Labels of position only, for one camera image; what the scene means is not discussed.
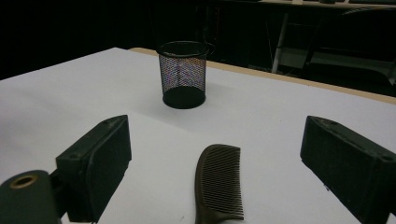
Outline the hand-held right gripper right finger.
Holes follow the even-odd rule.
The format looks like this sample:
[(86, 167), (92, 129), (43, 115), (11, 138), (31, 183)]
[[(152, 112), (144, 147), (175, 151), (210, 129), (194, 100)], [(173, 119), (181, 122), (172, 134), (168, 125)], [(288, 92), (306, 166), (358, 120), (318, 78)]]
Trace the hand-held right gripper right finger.
[(335, 121), (309, 116), (300, 157), (361, 224), (396, 216), (396, 154)]

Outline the black mesh pen holder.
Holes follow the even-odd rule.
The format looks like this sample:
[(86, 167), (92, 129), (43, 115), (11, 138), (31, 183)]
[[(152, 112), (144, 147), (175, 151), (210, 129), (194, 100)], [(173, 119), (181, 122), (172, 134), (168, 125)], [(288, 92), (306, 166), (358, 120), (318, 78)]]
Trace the black mesh pen holder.
[(207, 44), (173, 41), (157, 48), (163, 102), (176, 109), (191, 109), (205, 102)]

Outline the dark brown wooden comb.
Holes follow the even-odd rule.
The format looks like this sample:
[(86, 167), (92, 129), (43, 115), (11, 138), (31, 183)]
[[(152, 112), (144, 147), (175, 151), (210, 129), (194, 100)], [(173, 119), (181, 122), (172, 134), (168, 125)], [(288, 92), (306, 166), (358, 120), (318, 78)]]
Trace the dark brown wooden comb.
[(204, 149), (194, 178), (195, 224), (243, 220), (240, 148), (215, 144)]

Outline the dark chair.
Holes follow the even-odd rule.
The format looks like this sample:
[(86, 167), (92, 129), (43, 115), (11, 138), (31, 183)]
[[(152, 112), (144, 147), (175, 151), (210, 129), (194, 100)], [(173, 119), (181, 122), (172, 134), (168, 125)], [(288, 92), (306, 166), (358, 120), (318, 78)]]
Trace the dark chair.
[(363, 68), (367, 60), (396, 68), (396, 8), (351, 9), (316, 30), (301, 78), (320, 83), (393, 95), (384, 72)]

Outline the white metal stand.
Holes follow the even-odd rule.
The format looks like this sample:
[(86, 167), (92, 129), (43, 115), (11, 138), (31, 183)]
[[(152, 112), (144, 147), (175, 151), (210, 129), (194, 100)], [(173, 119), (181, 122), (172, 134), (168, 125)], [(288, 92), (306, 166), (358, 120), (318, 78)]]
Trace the white metal stand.
[(280, 32), (279, 32), (279, 38), (278, 38), (278, 42), (277, 42), (277, 45), (276, 45), (276, 52), (275, 52), (275, 56), (274, 56), (274, 60), (273, 60), (273, 66), (272, 66), (272, 70), (271, 70), (271, 72), (274, 73), (274, 74), (277, 73), (277, 68), (279, 66), (279, 62), (280, 62), (280, 59), (281, 59), (282, 48), (283, 48), (284, 38), (285, 38), (286, 30), (287, 30), (288, 20), (289, 20), (289, 13), (285, 13), (284, 16), (283, 16), (281, 29), (280, 29)]

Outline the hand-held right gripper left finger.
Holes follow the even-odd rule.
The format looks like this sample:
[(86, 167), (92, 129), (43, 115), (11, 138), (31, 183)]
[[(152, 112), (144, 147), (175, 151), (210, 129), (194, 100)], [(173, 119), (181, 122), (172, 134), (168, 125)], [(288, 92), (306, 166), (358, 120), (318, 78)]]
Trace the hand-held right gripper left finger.
[(97, 222), (132, 159), (126, 115), (98, 123), (56, 158), (72, 222)]

